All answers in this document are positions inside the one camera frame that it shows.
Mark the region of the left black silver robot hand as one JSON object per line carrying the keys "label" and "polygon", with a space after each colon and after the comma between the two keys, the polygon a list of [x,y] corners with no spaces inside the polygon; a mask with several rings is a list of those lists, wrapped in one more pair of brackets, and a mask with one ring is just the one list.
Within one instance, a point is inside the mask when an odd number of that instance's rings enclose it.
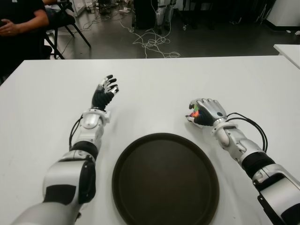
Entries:
{"label": "left black silver robot hand", "polygon": [[92,97],[92,108],[105,111],[106,106],[119,92],[119,87],[115,84],[116,81],[117,79],[113,75],[108,75],[99,83]]}

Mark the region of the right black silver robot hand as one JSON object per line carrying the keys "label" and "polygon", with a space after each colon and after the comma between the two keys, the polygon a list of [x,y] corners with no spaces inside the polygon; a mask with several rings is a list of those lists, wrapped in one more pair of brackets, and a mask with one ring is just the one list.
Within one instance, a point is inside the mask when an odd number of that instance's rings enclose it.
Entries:
{"label": "right black silver robot hand", "polygon": [[186,115],[189,122],[197,126],[212,127],[217,120],[226,120],[227,115],[221,104],[210,98],[197,98],[190,102],[189,109],[193,109],[190,115]]}

